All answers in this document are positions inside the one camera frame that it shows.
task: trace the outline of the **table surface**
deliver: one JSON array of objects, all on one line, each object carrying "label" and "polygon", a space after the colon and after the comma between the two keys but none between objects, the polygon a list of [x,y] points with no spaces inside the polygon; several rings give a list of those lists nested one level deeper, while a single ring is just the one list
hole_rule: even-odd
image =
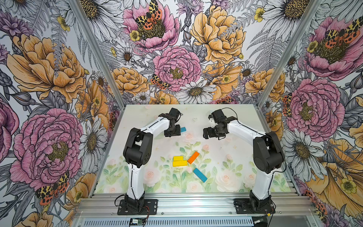
[{"label": "table surface", "polygon": [[[129,170],[123,149],[132,128],[142,128],[153,122],[161,113],[177,108],[184,115],[178,124],[185,127],[181,136],[154,136],[152,154],[145,166],[144,187],[146,193],[215,193],[249,192],[256,177],[253,163],[253,147],[241,138],[227,134],[225,139],[204,139],[203,128],[210,127],[208,116],[217,109],[232,108],[241,123],[263,131],[253,105],[127,105],[104,168],[96,187],[96,193],[125,193],[129,183]],[[227,117],[235,116],[224,109]],[[184,160],[197,151],[198,158],[190,165],[173,167],[174,156]],[[203,183],[193,170],[198,168],[208,180]],[[283,174],[275,174],[272,192],[290,192]]]}]

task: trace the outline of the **blue block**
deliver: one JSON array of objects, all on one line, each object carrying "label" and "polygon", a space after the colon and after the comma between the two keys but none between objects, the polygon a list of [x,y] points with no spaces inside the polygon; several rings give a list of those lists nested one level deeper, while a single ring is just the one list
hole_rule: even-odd
[{"label": "blue block", "polygon": [[207,181],[207,177],[204,176],[204,174],[201,171],[199,171],[199,169],[195,168],[193,173],[195,173],[195,175],[197,175],[197,177],[199,177],[199,179],[201,179],[203,183]]}]

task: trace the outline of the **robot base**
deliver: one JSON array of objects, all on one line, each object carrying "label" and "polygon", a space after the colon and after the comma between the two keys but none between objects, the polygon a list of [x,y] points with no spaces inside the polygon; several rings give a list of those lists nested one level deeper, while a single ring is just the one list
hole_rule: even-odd
[{"label": "robot base", "polygon": [[[147,206],[150,210],[149,215],[156,215],[158,210],[158,200],[157,199],[145,199],[144,206]],[[141,209],[141,212],[135,210],[133,207],[129,206],[125,200],[121,200],[118,205],[117,210],[118,215],[147,215],[146,210]]]},{"label": "robot base", "polygon": [[250,206],[250,199],[234,199],[233,204],[237,214],[273,214],[275,213],[273,209],[272,201],[270,200],[268,203],[266,203],[261,208],[257,209],[256,212],[254,212],[251,209]]}]

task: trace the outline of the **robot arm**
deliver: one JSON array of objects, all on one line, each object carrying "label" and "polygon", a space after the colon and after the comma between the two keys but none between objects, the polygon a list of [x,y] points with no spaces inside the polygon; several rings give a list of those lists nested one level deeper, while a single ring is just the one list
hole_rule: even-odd
[{"label": "robot arm", "polygon": [[164,132],[165,137],[180,135],[180,125],[176,125],[182,114],[171,108],[168,114],[160,114],[149,125],[130,130],[123,156],[129,167],[129,189],[125,195],[126,204],[139,212],[144,205],[144,165],[151,157],[152,139]]},{"label": "robot arm", "polygon": [[203,137],[224,138],[232,133],[242,138],[253,146],[253,161],[259,171],[256,183],[250,192],[251,209],[258,212],[271,203],[269,193],[273,173],[280,169],[285,160],[284,153],[277,135],[274,132],[265,133],[241,124],[237,118],[227,118],[222,110],[216,110],[209,116],[209,122],[216,124],[214,127],[203,129]]}]

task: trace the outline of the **wall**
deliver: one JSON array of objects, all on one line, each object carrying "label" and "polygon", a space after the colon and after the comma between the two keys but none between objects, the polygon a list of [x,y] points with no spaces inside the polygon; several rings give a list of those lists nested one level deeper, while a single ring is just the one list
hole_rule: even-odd
[{"label": "wall", "polygon": [[66,0],[0,5],[0,223],[70,226],[119,107]]},{"label": "wall", "polygon": [[[108,2],[110,14],[93,14],[108,3],[82,6],[125,103],[251,104],[309,0]],[[158,12],[148,19],[150,5]],[[281,75],[274,100],[284,93],[284,80]]]},{"label": "wall", "polygon": [[323,1],[286,64],[284,94],[263,107],[325,226],[363,226],[362,9]]}]

